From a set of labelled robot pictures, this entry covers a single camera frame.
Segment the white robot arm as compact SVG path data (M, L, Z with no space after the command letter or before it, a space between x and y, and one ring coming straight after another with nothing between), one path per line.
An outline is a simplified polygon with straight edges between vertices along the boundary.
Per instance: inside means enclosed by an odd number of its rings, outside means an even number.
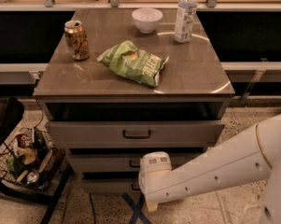
M266 179L260 224L281 224L281 114L261 121L173 169L169 155L140 161L139 187L150 211L160 203Z

